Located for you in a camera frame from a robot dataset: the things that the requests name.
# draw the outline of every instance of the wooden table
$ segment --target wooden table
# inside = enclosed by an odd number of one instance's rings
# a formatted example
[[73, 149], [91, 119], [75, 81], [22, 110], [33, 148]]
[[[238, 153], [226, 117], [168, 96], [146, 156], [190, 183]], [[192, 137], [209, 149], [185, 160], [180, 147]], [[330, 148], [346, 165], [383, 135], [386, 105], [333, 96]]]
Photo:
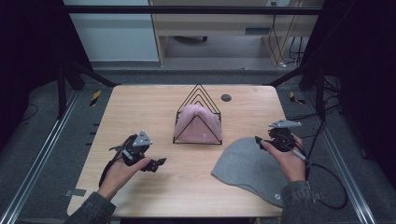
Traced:
[[[204, 85], [221, 113], [222, 145], [173, 144], [176, 113], [194, 86], [118, 86], [114, 88], [85, 162], [68, 214], [98, 189], [103, 169], [114, 155], [109, 148], [145, 130], [153, 140], [146, 152], [167, 158], [156, 173], [138, 172], [112, 202], [115, 217], [280, 217], [281, 209], [255, 194], [228, 186], [211, 171], [235, 140], [268, 136], [268, 124], [285, 118], [276, 90], [268, 86]], [[223, 102], [222, 94], [232, 100]]]

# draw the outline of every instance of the person's left hand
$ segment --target person's left hand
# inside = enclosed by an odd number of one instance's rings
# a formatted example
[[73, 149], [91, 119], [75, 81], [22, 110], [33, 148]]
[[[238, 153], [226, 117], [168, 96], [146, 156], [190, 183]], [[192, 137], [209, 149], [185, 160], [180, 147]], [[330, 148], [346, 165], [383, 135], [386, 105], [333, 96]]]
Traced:
[[151, 158], [144, 158], [132, 166], [127, 166], [123, 160], [116, 160], [114, 164], [107, 171], [105, 180], [97, 191], [98, 194], [111, 201], [136, 172], [143, 169]]

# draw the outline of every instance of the human hand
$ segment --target human hand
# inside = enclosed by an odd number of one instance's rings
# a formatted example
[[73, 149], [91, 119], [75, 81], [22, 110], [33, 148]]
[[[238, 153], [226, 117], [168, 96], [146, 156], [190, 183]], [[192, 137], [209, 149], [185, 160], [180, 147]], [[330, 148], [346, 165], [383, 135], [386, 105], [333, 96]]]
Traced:
[[110, 169], [107, 171], [105, 180], [97, 191], [98, 194], [111, 201], [136, 172], [143, 169], [151, 161], [146, 157], [132, 166], [125, 164], [123, 160], [116, 160]]
[[[293, 135], [297, 143], [302, 146], [303, 140]], [[262, 146], [275, 157], [277, 163], [280, 165], [283, 175], [288, 179], [289, 182], [303, 180], [305, 181], [305, 162], [297, 157], [294, 152], [281, 152], [276, 149], [273, 145], [268, 142], [261, 140]]]

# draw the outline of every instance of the horizontal black beam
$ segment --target horizontal black beam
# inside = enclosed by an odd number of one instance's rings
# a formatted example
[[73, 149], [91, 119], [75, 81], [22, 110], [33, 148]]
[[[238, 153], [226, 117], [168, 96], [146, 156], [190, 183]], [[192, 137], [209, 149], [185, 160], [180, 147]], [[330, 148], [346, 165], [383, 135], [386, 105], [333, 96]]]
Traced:
[[64, 6], [41, 7], [68, 13], [93, 14], [239, 14], [239, 15], [320, 15], [341, 12], [321, 7], [183, 7], [183, 6]]

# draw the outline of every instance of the gray sleeve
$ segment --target gray sleeve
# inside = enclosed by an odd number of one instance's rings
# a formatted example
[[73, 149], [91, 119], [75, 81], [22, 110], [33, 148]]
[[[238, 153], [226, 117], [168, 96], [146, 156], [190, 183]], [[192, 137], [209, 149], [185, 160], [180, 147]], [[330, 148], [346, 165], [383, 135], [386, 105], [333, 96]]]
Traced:
[[94, 192], [65, 222], [70, 223], [107, 223], [113, 215], [116, 206]]
[[281, 195], [283, 199], [282, 224], [322, 223], [307, 182], [289, 183], [282, 189]]

